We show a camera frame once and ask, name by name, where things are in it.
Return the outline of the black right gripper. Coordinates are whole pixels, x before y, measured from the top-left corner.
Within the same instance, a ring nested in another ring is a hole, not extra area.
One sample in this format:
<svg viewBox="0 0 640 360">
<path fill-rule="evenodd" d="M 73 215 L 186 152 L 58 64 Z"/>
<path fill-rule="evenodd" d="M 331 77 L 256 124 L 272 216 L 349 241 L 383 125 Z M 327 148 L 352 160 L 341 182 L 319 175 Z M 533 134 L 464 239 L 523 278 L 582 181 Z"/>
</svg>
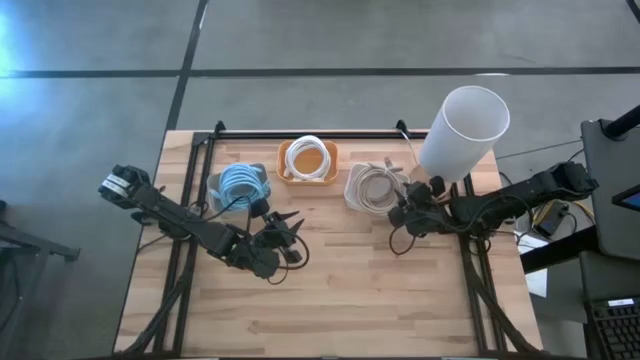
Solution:
<svg viewBox="0 0 640 360">
<path fill-rule="evenodd" d="M 387 213 L 394 228 L 405 227 L 415 237 L 425 237 L 429 233 L 448 232 L 448 214 L 444 203 L 438 198 L 445 192 L 444 180 L 433 177 L 428 184 L 422 182 L 403 183 L 402 189 L 395 190 L 396 206 Z"/>
</svg>

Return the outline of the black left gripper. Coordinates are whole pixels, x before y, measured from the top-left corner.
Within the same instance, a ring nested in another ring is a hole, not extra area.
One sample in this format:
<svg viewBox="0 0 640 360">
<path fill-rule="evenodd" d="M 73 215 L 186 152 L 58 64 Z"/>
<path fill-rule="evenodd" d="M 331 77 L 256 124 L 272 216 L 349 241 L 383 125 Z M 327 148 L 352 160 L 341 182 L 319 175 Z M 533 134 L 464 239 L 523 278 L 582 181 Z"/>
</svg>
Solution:
<svg viewBox="0 0 640 360">
<path fill-rule="evenodd" d="M 286 220 L 298 214 L 298 211 L 290 213 L 279 213 L 270 211 L 270 206 L 266 199 L 259 199 L 251 204 L 250 213 L 252 218 L 261 217 L 265 226 L 254 235 L 254 239 L 261 246 L 279 249 L 284 252 L 284 259 L 289 264 L 298 264 L 302 261 L 302 255 L 293 250 L 292 246 L 297 242 L 298 231 L 304 220 L 301 219 L 293 226 L 289 227 Z"/>
</svg>

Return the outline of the white plastic bin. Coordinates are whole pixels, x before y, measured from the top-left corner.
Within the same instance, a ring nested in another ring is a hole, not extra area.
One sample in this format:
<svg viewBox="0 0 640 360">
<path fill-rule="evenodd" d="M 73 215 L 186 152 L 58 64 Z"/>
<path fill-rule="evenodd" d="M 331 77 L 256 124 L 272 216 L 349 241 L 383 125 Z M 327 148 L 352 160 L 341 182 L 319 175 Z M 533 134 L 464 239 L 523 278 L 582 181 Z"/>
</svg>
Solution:
<svg viewBox="0 0 640 360">
<path fill-rule="evenodd" d="M 353 210 L 384 216 L 398 202 L 395 190 L 404 193 L 402 184 L 409 181 L 401 167 L 356 163 L 349 172 L 344 199 Z"/>
</svg>

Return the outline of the orange plastic bin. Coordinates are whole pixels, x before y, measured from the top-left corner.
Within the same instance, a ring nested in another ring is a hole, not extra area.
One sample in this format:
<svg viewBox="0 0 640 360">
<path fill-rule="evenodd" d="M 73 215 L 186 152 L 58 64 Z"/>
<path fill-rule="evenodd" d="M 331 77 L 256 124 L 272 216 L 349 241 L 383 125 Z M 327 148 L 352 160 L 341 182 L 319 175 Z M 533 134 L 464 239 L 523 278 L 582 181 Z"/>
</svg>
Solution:
<svg viewBox="0 0 640 360">
<path fill-rule="evenodd" d="M 324 177 L 323 180 L 295 180 L 292 175 L 290 175 L 286 170 L 285 156 L 286 151 L 293 143 L 293 140 L 285 140 L 278 147 L 278 158 L 277 158 L 277 176 L 287 185 L 290 186 L 328 186 L 331 185 L 338 176 L 339 169 L 339 150 L 338 145 L 329 140 L 323 140 L 325 147 L 329 153 L 329 170 L 328 174 Z M 294 164 L 297 166 L 299 170 L 305 171 L 313 171 L 319 165 L 322 164 L 322 154 L 316 150 L 311 149 L 304 151 L 301 155 L 299 155 Z"/>
</svg>

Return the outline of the grey plastic bin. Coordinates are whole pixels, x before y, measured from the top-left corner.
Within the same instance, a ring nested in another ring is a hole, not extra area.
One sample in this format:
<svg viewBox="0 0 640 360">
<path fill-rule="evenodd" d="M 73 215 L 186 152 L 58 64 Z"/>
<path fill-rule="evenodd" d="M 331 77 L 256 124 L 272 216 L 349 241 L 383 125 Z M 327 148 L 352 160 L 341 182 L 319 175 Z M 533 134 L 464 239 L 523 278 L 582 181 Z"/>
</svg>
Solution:
<svg viewBox="0 0 640 360">
<path fill-rule="evenodd" d="M 246 210 L 271 195 L 271 184 L 262 163 L 234 163 L 207 179 L 207 190 L 215 212 Z"/>
</svg>

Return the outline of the white translucent cylinder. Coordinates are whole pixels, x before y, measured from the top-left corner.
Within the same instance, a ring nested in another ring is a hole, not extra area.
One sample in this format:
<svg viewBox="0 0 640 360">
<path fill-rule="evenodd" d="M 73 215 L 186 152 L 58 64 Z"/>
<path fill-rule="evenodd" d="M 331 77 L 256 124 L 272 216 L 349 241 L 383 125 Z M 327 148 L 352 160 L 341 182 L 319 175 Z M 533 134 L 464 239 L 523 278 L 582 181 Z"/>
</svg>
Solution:
<svg viewBox="0 0 640 360">
<path fill-rule="evenodd" d="M 462 180 L 507 132 L 505 101 L 481 86 L 452 90 L 442 102 L 420 150 L 426 174 L 453 183 Z"/>
</svg>

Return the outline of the small black device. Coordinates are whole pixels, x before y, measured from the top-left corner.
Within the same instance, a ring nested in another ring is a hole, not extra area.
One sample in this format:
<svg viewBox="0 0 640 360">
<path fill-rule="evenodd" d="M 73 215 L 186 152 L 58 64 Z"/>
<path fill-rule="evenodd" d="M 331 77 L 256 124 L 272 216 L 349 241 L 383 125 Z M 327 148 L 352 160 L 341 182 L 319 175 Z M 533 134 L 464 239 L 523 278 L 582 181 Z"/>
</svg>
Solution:
<svg viewBox="0 0 640 360">
<path fill-rule="evenodd" d="M 537 234 L 551 237 L 558 230 L 568 212 L 568 204 L 553 200 L 539 209 L 534 216 L 532 228 Z"/>
</svg>

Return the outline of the white paper sheet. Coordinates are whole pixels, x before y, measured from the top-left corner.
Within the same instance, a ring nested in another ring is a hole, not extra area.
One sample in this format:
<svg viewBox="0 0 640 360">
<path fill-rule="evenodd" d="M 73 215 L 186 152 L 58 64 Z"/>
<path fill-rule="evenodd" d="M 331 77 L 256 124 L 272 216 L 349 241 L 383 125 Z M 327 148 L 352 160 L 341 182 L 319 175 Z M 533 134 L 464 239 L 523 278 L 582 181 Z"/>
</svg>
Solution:
<svg viewBox="0 0 640 360">
<path fill-rule="evenodd" d="M 521 255 L 547 244 L 539 238 L 522 233 L 517 241 L 517 248 Z M 527 287 L 530 294 L 546 298 L 547 297 L 547 269 L 537 270 L 525 275 Z"/>
</svg>

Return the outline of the black beam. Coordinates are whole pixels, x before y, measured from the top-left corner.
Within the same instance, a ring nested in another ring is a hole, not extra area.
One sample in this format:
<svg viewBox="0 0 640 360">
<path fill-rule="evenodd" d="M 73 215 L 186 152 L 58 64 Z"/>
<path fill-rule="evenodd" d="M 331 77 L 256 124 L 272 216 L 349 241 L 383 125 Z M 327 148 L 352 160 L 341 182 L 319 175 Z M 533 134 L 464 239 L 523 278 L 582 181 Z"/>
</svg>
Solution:
<svg viewBox="0 0 640 360">
<path fill-rule="evenodd" d="M 577 258 L 583 251 L 599 251 L 597 227 L 592 225 L 520 256 L 525 274 Z"/>
</svg>

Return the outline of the grey cabinet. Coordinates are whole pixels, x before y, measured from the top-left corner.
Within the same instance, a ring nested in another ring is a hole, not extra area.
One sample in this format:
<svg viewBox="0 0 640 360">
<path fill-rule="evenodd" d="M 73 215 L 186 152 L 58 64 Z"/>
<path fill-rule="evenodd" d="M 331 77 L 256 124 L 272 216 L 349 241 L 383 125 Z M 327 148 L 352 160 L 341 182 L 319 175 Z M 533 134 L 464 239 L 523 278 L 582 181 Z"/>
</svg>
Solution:
<svg viewBox="0 0 640 360">
<path fill-rule="evenodd" d="M 614 141 L 596 121 L 581 123 L 586 167 L 599 187 L 592 193 L 600 251 L 640 261 L 640 210 L 613 203 L 613 197 L 640 185 L 640 127 Z"/>
</svg>

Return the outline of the tablet screen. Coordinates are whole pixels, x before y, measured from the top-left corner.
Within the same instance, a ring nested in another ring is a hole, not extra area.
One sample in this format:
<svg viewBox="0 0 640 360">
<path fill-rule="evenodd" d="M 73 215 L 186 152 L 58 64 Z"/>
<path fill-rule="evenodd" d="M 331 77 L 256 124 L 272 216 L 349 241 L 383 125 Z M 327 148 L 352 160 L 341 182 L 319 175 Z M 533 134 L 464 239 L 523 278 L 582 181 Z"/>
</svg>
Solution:
<svg viewBox="0 0 640 360">
<path fill-rule="evenodd" d="M 622 208 L 640 212 L 640 184 L 614 195 L 612 203 Z"/>
</svg>

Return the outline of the black pole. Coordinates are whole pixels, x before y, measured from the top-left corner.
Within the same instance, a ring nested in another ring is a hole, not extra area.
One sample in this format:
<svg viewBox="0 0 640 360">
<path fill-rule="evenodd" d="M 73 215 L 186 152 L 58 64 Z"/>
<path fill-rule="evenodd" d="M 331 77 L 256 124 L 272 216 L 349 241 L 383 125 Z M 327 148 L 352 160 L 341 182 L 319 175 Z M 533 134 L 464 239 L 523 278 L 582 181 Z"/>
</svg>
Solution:
<svg viewBox="0 0 640 360">
<path fill-rule="evenodd" d="M 614 141 L 623 141 L 627 133 L 640 125 L 640 104 L 614 121 L 602 123 L 603 134 Z"/>
</svg>

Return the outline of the black keyboard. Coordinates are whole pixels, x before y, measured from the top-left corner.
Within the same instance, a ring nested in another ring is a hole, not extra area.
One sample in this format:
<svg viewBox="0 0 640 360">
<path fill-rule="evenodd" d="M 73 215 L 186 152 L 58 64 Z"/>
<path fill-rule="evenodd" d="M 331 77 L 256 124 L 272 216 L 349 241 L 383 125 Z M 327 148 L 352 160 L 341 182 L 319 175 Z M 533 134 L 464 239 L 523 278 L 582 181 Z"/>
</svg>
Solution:
<svg viewBox="0 0 640 360">
<path fill-rule="evenodd" d="M 640 297 L 587 301 L 585 310 L 605 360 L 640 360 Z"/>
</svg>

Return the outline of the black floor stand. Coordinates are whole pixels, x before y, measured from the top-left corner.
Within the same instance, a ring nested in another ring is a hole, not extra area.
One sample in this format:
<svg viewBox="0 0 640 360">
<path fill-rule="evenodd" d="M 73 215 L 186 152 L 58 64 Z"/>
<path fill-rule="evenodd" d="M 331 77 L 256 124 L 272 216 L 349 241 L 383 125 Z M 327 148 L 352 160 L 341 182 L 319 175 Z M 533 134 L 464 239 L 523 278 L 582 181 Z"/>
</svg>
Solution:
<svg viewBox="0 0 640 360">
<path fill-rule="evenodd" d="M 9 360 L 10 352 L 17 343 L 16 333 L 25 317 L 26 308 L 37 292 L 48 258 L 58 255 L 66 262 L 74 262 L 80 254 L 73 248 L 24 232 L 5 220 L 7 203 L 0 200 L 0 288 L 7 267 L 13 272 L 11 277 L 14 296 L 13 304 L 3 318 L 0 318 L 0 360 Z"/>
</svg>

